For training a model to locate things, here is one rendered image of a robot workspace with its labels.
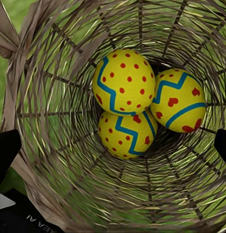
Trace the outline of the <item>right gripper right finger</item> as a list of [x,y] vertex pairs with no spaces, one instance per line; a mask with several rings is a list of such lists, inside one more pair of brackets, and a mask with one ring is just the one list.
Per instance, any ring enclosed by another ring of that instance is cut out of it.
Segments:
[[226,129],[218,128],[213,145],[219,156],[226,163]]

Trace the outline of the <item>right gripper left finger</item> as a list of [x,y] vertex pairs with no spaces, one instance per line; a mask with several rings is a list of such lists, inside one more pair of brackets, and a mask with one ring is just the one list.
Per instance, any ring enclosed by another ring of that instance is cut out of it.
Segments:
[[21,147],[21,137],[17,129],[0,133],[0,183]]

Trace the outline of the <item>easter egg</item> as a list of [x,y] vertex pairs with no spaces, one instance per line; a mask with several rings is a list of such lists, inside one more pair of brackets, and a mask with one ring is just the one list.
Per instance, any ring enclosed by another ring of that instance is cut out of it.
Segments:
[[156,90],[149,110],[167,129],[193,133],[206,117],[206,93],[187,70],[172,68],[157,73]]
[[142,113],[152,103],[155,72],[144,55],[132,49],[110,51],[93,71],[92,94],[102,110],[119,117]]
[[152,145],[159,122],[146,108],[134,116],[115,116],[103,112],[98,123],[98,135],[105,149],[122,160],[135,159]]

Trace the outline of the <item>wicker basket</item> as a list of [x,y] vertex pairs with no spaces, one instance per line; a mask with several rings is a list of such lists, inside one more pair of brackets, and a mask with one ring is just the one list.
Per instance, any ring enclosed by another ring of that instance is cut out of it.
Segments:
[[[221,156],[218,156],[215,161],[212,160],[217,153],[213,145],[214,139],[201,154],[194,150],[210,133],[212,137],[218,132],[211,130],[211,127],[207,125],[209,121],[208,118],[206,118],[202,125],[193,133],[176,133],[160,125],[157,129],[157,135],[163,133],[161,137],[166,136],[164,142],[167,142],[173,137],[175,138],[174,141],[164,146],[159,143],[160,149],[146,150],[135,159],[122,160],[110,154],[100,140],[100,136],[98,135],[98,123],[104,110],[97,104],[92,94],[91,84],[93,75],[85,80],[88,75],[87,71],[90,70],[91,66],[95,69],[98,66],[98,62],[96,63],[96,61],[107,55],[107,53],[102,54],[105,49],[109,47],[112,48],[112,51],[123,49],[124,46],[120,46],[119,44],[122,43],[122,40],[126,40],[126,43],[130,43],[125,47],[126,49],[137,49],[137,52],[141,54],[158,53],[150,57],[145,56],[145,59],[156,71],[162,72],[167,69],[179,68],[191,72],[199,80],[203,90],[206,91],[206,113],[210,110],[210,118],[213,117],[215,121],[217,121],[218,112],[220,114],[219,124],[222,122],[223,129],[226,129],[224,120],[226,97],[224,97],[220,89],[220,85],[223,87],[223,84],[219,77],[219,75],[222,76],[226,74],[226,45],[223,42],[223,40],[226,41],[226,36],[219,33],[219,30],[226,24],[226,7],[220,6],[214,0],[177,0],[175,2],[180,4],[179,7],[163,5],[160,4],[160,2],[151,2],[149,0],[136,0],[130,5],[125,5],[129,1],[130,0],[114,0],[113,2],[107,3],[108,0],[36,0],[31,3],[29,12],[23,19],[20,32],[17,33],[0,0],[0,54],[2,58],[9,59],[6,72],[6,89],[0,133],[17,129],[20,133],[22,144],[11,167],[23,178],[30,202],[47,222],[58,226],[64,233],[97,233],[88,221],[98,225],[102,229],[102,233],[162,233],[161,231],[166,229],[176,230],[172,233],[181,233],[185,230],[194,230],[193,233],[226,233],[226,228],[220,231],[226,225],[226,217],[221,222],[216,223],[221,216],[226,215],[226,205],[222,207],[215,216],[207,219],[203,217],[202,212],[199,210],[199,208],[205,206],[205,204],[202,204],[204,201],[214,197],[211,202],[206,204],[206,208],[203,211],[215,201],[219,200],[226,192],[225,185],[220,192],[200,199],[205,193],[216,188],[218,189],[226,184],[226,163],[224,162],[220,168],[217,169],[216,166],[222,161]],[[219,1],[226,6],[226,0]],[[78,8],[55,24],[55,20],[62,12],[80,2],[81,4]],[[194,6],[190,2],[199,3],[206,9]],[[175,15],[171,14],[172,11],[156,11],[156,8],[144,8],[145,5],[157,5],[162,8],[178,11],[178,13]],[[219,12],[210,10],[206,5],[215,7]],[[185,6],[198,10],[202,15],[184,10]],[[90,15],[89,13],[95,9],[97,9],[97,11]],[[207,16],[203,11],[214,14],[217,18]],[[118,21],[121,17],[129,13],[137,14],[128,19]],[[192,15],[195,20],[199,20],[207,26],[208,29],[198,25],[191,18],[184,15],[184,13]],[[72,38],[82,24],[98,15],[99,17],[97,19],[89,22],[89,24],[95,22],[91,28],[96,25],[96,29],[88,37],[75,44]],[[114,16],[117,16],[117,18],[107,22],[108,19]],[[147,18],[148,16],[159,17]],[[201,31],[195,30],[191,25],[189,25],[190,28],[181,25],[178,22],[181,20],[181,16],[187,17],[194,25],[200,28]],[[69,21],[59,27],[58,25],[61,21],[68,17],[71,17]],[[214,23],[203,21],[200,17],[211,19]],[[170,23],[169,21],[158,20],[161,18],[175,18],[175,22]],[[74,20],[76,20],[76,22],[66,32],[66,29]],[[124,28],[118,27],[127,23],[135,24]],[[145,29],[146,27],[153,29],[152,25],[161,25],[164,29],[154,29],[152,31]],[[78,29],[71,36],[68,36],[76,27],[78,27]],[[45,41],[42,42],[43,36],[49,28],[52,30],[49,32]],[[125,32],[125,30],[135,28],[137,28],[136,31],[131,30]],[[111,34],[111,30],[119,29],[119,32]],[[152,34],[158,32],[168,35],[167,37],[163,37]],[[184,32],[187,36],[179,32]],[[58,33],[58,35],[54,38],[56,33]],[[204,41],[200,42],[194,35],[201,37]],[[50,49],[61,36],[63,39],[57,44],[51,54],[47,56]],[[136,44],[131,45],[134,42]],[[210,58],[207,56],[202,50],[204,48],[211,54],[206,47],[207,43],[212,47],[221,65],[215,62],[212,57]],[[72,48],[66,60],[60,65],[63,50],[69,44]],[[154,48],[156,44],[163,47]],[[29,54],[36,45],[37,47],[34,54],[27,60]],[[39,51],[44,45],[45,47],[41,59],[36,67]],[[52,58],[50,65],[46,71],[44,71],[46,62],[54,55],[59,46],[59,52]],[[57,76],[58,70],[63,65],[66,65],[69,59],[69,66],[71,65],[74,54],[76,56],[73,66],[68,68],[67,73],[63,77],[61,77],[62,72]],[[180,59],[183,62],[180,61]],[[49,69],[55,60],[57,60],[55,68],[49,73]],[[217,69],[217,67],[221,69]],[[22,87],[23,71],[25,83]],[[48,77],[51,78],[51,84],[48,97],[45,99],[45,108],[43,108],[43,92],[46,92]],[[33,80],[33,86],[30,95],[31,79]],[[64,98],[62,98],[62,82],[64,83]],[[58,94],[60,86],[60,105],[56,112],[52,111],[50,113],[51,101],[55,100],[55,84],[57,85],[56,94]],[[37,93],[35,90],[36,85],[38,87]],[[16,110],[16,100],[19,91],[20,100]],[[77,93],[79,103],[78,106],[75,106],[73,109]],[[208,103],[209,93],[211,96],[211,103]],[[31,101],[33,95],[34,110],[32,113]],[[24,113],[24,101],[26,96],[28,98],[29,107],[28,112]],[[38,111],[38,97],[40,111]],[[65,123],[64,120],[64,117],[67,115],[70,117],[71,130],[68,129],[68,124]],[[50,140],[49,116],[58,116],[60,120],[60,138],[53,130],[60,143],[60,148],[56,150]],[[32,143],[25,130],[25,118],[27,120],[29,119]],[[34,120],[36,125],[37,137],[33,132],[32,120]],[[42,135],[39,132],[39,123],[42,128]],[[62,132],[65,135],[66,144],[63,141]],[[39,158],[34,150],[34,138],[38,145]],[[40,146],[39,138],[41,138],[43,142],[43,148]],[[32,162],[29,161],[24,140],[26,140],[34,156]],[[46,147],[46,142],[48,143],[49,151]],[[69,147],[74,151],[72,153],[79,162],[80,169],[82,170],[82,174],[80,175],[76,174],[73,165],[69,161],[69,159],[71,159],[75,163],[68,151]],[[179,154],[172,157],[176,152],[179,152]],[[183,166],[174,166],[174,164],[185,160],[185,158],[191,154],[194,158],[190,162]],[[53,161],[58,164],[60,170],[55,166]],[[61,163],[66,165],[67,168],[73,172],[74,176],[78,178],[77,182],[72,182],[71,179],[68,178],[68,173],[63,169]],[[128,165],[133,167],[137,166],[138,168],[128,169]],[[45,177],[46,181],[33,170],[33,166]],[[163,166],[170,166],[171,168],[158,170]],[[103,170],[106,175],[105,178],[112,180],[114,184],[97,177],[96,174],[92,172],[95,167]],[[61,175],[68,181],[72,189],[66,196],[63,195],[64,198],[51,188],[51,181],[45,175],[43,168],[52,175],[56,183],[59,180],[54,176],[51,168],[56,170],[59,177]],[[211,178],[202,183],[212,172],[214,172],[214,174]],[[146,181],[125,181],[122,179],[124,174],[140,179],[145,178]],[[88,183],[94,186],[96,190],[92,189],[84,180],[87,176],[98,181],[98,184],[107,186],[111,191],[92,184],[89,181]],[[161,177],[157,178],[158,176]],[[208,181],[215,177],[216,179],[214,182],[207,184]],[[168,178],[171,180],[165,180]],[[94,194],[86,191],[81,185],[82,182],[85,183],[87,188],[91,189]],[[128,189],[123,186],[134,188],[137,192],[145,192],[148,196],[148,200],[133,196],[132,192],[128,192]],[[90,212],[90,210],[80,208],[72,202],[69,202],[69,198],[75,191],[84,195],[90,201],[109,208],[109,211],[104,211],[98,206],[93,206],[106,215],[105,222],[100,219],[104,223],[103,226],[83,212],[83,210],[87,212]],[[192,195],[194,193],[196,194]],[[154,195],[165,194],[169,194],[169,196],[161,199],[152,199]],[[226,196],[223,197],[223,200],[211,212],[214,212],[225,200]],[[81,217],[70,205],[76,207],[88,219]],[[114,210],[118,210],[130,216],[135,215],[129,212],[129,210],[149,211],[149,213],[138,213],[138,215],[147,217],[148,221],[151,223],[132,222],[129,219],[114,215]],[[178,214],[177,212],[181,210],[189,211]],[[198,217],[178,218],[182,215],[191,215],[192,212],[196,213]],[[130,223],[114,222],[112,221],[112,216]],[[165,216],[173,217],[170,219],[162,219]],[[194,224],[189,226],[163,224],[168,221],[181,223],[194,222]],[[109,227],[149,228],[152,229],[152,231],[117,230],[110,229]]]

